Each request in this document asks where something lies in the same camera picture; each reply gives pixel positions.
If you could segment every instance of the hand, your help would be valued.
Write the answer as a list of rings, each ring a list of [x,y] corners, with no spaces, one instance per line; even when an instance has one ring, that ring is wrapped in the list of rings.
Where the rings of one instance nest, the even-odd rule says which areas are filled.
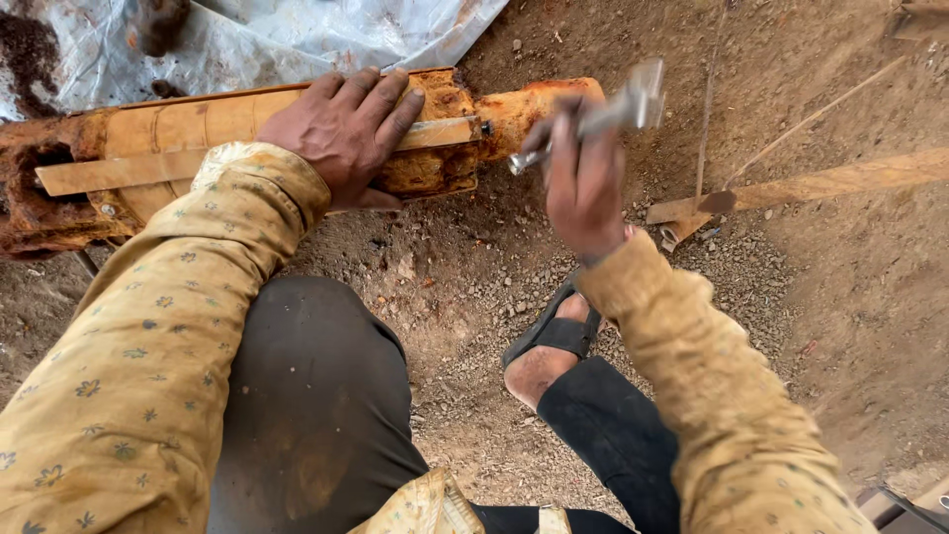
[[[621,187],[625,159],[616,128],[587,136],[577,144],[577,115],[599,105],[575,98],[560,103],[562,110],[536,125],[521,152],[551,143],[544,169],[547,214],[561,239],[590,265],[624,241]]]
[[[425,104],[421,89],[399,102],[408,83],[403,68],[381,81],[375,67],[348,80],[336,72],[324,74],[296,102],[270,117],[256,140],[310,162],[332,193],[331,209],[401,209],[399,199],[368,185]]]

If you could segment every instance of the hammer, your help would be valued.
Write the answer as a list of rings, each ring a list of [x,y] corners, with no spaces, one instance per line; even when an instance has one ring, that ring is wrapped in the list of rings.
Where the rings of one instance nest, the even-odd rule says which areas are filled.
[[[611,126],[628,126],[638,130],[662,125],[662,109],[665,94],[662,92],[662,75],[665,65],[662,58],[649,58],[637,63],[629,72],[629,78],[616,96],[602,109],[594,109],[580,118],[577,125],[577,141]],[[513,154],[508,157],[508,167],[514,176],[524,169],[542,162],[550,155],[550,144],[544,150]]]

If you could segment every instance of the right hand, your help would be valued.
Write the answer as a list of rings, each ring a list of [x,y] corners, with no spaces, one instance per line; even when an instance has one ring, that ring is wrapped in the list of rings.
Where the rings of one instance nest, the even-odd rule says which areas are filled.
[[[521,152],[542,149],[551,143],[545,163],[547,214],[561,239],[590,265],[618,249],[624,242],[623,170],[625,158],[617,129],[609,128],[577,143],[578,115],[602,105],[571,98],[561,111],[537,124],[524,140]]]

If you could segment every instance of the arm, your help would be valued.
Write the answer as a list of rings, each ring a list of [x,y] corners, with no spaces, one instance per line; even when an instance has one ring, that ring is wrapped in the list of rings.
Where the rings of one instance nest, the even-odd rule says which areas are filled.
[[[874,532],[840,489],[837,459],[820,445],[813,419],[744,330],[712,306],[708,280],[672,269],[642,230],[623,244],[616,132],[579,147],[572,123],[564,114],[539,126],[525,149],[551,136],[548,213],[587,266],[579,288],[619,323],[678,437],[682,531]]]
[[[398,205],[366,186],[421,109],[410,95],[393,110],[407,83],[321,78],[265,124],[268,143],[214,149],[109,259],[0,413],[0,524],[204,531],[248,307],[327,209]]]

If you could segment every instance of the knee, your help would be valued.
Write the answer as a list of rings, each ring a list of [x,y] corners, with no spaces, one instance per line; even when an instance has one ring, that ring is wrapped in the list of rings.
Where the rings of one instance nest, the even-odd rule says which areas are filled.
[[[372,364],[362,360],[373,354],[393,353],[404,366],[395,334],[352,288],[324,277],[276,278],[265,284],[248,311],[241,349],[347,368]]]
[[[323,308],[370,314],[356,292],[339,280],[326,277],[275,278],[260,288],[254,308],[280,310],[306,307],[312,312]]]

